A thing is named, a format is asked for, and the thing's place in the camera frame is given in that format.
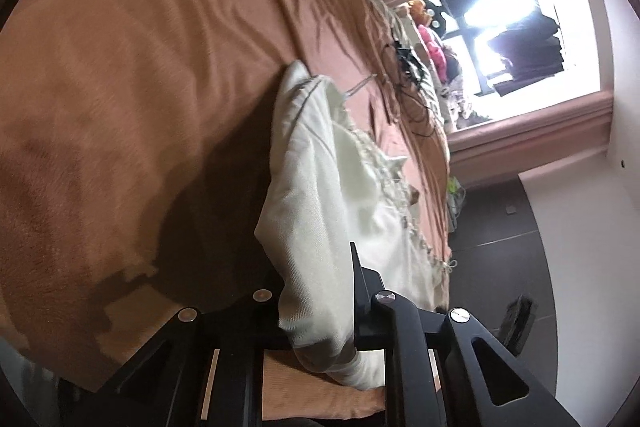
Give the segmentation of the beige striped blanket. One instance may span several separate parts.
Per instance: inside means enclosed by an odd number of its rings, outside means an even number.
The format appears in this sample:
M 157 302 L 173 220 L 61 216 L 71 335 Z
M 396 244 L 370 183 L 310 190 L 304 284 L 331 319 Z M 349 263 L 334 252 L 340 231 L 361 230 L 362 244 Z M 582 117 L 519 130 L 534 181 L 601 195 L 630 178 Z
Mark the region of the beige striped blanket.
M 399 43 L 400 54 L 408 64 L 411 75 L 418 80 L 418 91 L 426 105 L 434 109 L 444 131 L 447 134 L 453 132 L 456 127 L 451 116 L 449 89 L 439 80 L 418 31 L 418 26 L 425 25 L 424 20 L 428 19 L 424 2 L 414 0 L 392 8 L 383 0 L 370 1 L 390 25 L 392 37 Z

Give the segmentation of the cream white large garment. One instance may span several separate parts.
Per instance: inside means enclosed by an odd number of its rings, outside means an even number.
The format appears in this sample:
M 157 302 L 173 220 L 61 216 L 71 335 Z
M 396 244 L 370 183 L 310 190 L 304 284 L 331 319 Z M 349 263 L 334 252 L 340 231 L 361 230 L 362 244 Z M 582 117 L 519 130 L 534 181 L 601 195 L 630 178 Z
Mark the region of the cream white large garment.
M 330 77 L 311 76 L 301 61 L 288 66 L 255 235 L 284 282 L 279 325 L 298 361 L 359 390 L 384 385 L 384 355 L 355 348 L 352 262 L 419 308 L 448 301 L 450 264 L 419 228 L 426 212 L 405 162 L 356 127 Z

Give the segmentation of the pink curtain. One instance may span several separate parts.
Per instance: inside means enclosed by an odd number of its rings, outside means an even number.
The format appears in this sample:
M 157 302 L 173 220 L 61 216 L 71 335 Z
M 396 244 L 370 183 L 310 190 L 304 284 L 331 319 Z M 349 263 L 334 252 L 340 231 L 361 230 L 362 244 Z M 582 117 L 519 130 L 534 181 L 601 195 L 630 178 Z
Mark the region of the pink curtain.
M 450 170 L 463 186 L 510 178 L 608 147 L 614 95 L 600 91 L 448 136 Z

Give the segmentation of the orange brown bed sheet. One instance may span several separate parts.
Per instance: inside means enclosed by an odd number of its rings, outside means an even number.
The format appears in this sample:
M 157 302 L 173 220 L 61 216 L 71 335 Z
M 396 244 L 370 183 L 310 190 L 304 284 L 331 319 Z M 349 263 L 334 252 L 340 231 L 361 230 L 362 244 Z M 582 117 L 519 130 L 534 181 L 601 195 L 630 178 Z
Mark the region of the orange brown bed sheet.
M 378 0 L 21 0 L 1 31 L 1 335 L 61 377 L 64 425 L 180 308 L 268 277 L 254 230 L 273 104 L 302 61 L 352 90 L 404 175 L 448 300 L 449 150 L 401 88 Z

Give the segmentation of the white bedside drawer cabinet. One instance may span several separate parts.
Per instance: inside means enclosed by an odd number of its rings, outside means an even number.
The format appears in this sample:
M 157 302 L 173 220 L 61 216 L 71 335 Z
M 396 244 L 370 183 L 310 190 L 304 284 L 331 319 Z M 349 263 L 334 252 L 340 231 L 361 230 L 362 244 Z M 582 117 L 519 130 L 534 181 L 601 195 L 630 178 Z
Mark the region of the white bedside drawer cabinet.
M 455 176 L 450 176 L 447 182 L 447 209 L 449 232 L 454 233 L 458 227 L 458 219 L 466 197 L 465 188 Z

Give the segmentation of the dark hanging clothes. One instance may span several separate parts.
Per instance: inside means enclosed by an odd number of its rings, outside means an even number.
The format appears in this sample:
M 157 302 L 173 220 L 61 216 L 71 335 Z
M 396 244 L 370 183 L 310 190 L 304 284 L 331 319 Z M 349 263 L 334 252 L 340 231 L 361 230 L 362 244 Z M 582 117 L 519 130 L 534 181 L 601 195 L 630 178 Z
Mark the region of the dark hanging clothes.
M 500 96 L 564 70 L 561 41 L 555 35 L 560 26 L 554 18 L 544 15 L 538 0 L 530 1 L 532 9 L 523 18 L 488 41 L 489 49 L 500 56 L 504 71 L 511 76 L 492 87 Z

